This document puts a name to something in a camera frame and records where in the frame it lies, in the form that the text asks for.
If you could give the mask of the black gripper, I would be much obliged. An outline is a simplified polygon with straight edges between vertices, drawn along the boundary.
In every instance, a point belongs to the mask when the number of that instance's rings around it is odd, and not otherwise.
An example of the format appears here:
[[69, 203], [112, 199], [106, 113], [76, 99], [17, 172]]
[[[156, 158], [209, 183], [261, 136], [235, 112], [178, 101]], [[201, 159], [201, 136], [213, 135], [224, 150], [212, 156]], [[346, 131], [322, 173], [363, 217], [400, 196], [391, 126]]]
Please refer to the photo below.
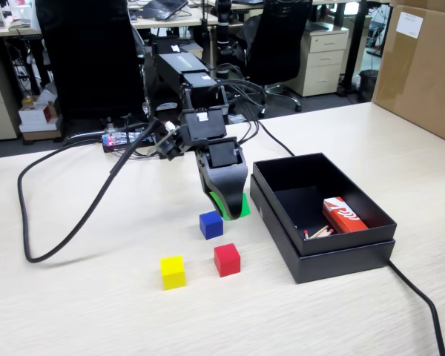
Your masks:
[[237, 138], [227, 135], [222, 110], [183, 112], [177, 144], [194, 151], [203, 192], [218, 214], [240, 218], [248, 169]]

